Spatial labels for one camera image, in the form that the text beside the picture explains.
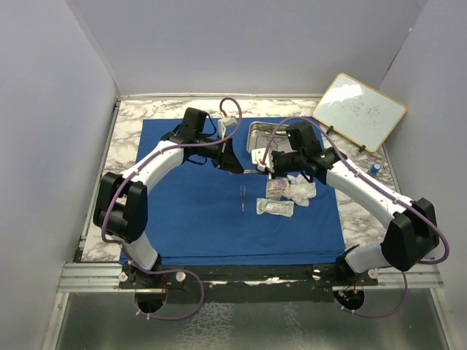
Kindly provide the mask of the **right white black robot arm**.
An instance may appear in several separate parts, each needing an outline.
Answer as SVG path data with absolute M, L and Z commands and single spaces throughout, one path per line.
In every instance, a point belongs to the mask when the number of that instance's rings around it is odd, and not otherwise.
M 449 256 L 449 244 L 437 227 L 433 204 L 392 191 L 361 171 L 335 144 L 322 148 L 315 134 L 319 129 L 316 122 L 296 118 L 285 131 L 291 151 L 267 147 L 258 169 L 274 176 L 301 172 L 316 179 L 353 199 L 386 229 L 381 242 L 354 246 L 337 257 L 336 279 L 351 285 L 371 269 L 406 272 L 416 264 L 444 262 Z

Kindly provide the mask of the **silver metal tweezers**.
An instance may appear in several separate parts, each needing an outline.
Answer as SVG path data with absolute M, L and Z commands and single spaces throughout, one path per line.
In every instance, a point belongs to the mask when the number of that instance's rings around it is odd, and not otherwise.
M 246 187 L 245 185 L 241 185 L 240 186 L 240 200 L 241 200 L 242 213 L 245 212 L 245 199 L 246 199 Z

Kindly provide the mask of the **clear green suture packet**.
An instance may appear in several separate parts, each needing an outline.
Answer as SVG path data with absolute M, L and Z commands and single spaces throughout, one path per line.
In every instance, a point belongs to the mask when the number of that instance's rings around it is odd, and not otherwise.
M 272 214 L 283 217 L 292 217 L 295 203 L 293 201 L 276 201 L 270 198 L 258 198 L 256 201 L 256 213 Z

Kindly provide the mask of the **purple patterned packet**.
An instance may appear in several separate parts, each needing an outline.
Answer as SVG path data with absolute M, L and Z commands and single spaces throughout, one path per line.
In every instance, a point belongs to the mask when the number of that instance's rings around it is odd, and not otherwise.
M 266 198 L 280 200 L 288 189 L 289 182 L 284 178 L 269 179 L 266 183 Z

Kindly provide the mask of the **white gauze pieces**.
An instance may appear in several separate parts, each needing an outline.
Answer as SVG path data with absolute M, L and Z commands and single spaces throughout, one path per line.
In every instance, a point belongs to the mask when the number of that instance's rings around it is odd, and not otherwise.
M 284 196 L 299 206 L 308 207 L 310 200 L 317 195 L 315 183 L 308 182 L 301 174 L 287 175 L 287 180 L 288 186 L 284 191 Z

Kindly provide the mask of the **stainless steel instrument tray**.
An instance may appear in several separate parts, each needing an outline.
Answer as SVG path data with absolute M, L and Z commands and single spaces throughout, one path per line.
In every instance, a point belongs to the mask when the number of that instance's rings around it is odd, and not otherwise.
M 265 148 L 269 142 L 272 131 L 277 126 L 276 123 L 272 122 L 252 122 L 248 129 L 247 146 L 246 149 L 249 153 L 253 149 Z M 281 125 L 276 133 L 286 133 L 287 124 Z M 277 152 L 291 152 L 292 148 L 288 139 L 288 143 L 271 144 L 270 149 Z

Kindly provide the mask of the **blue surgical drape cloth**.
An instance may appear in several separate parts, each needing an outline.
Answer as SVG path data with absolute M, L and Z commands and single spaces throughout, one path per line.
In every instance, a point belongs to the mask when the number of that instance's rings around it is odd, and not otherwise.
M 251 119 L 233 137 L 235 155 L 251 169 L 247 137 Z M 148 196 L 146 234 L 164 265 L 311 265 L 332 263 L 345 249 L 336 193 L 317 184 L 308 207 L 292 217 L 258 215 L 267 176 L 233 175 L 183 163 Z M 242 213 L 240 186 L 246 187 Z

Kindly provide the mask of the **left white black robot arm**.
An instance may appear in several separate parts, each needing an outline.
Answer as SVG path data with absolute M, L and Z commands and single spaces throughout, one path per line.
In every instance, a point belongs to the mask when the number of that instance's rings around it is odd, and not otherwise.
M 161 279 L 161 256 L 145 233 L 148 195 L 157 183 L 194 155 L 212 160 L 220 170 L 244 171 L 231 134 L 213 139 L 204 132 L 208 116 L 200 109 L 186 109 L 182 122 L 138 163 L 119 174 L 108 172 L 100 180 L 93 224 L 100 228 L 104 242 L 120 246 L 144 287 L 154 287 Z

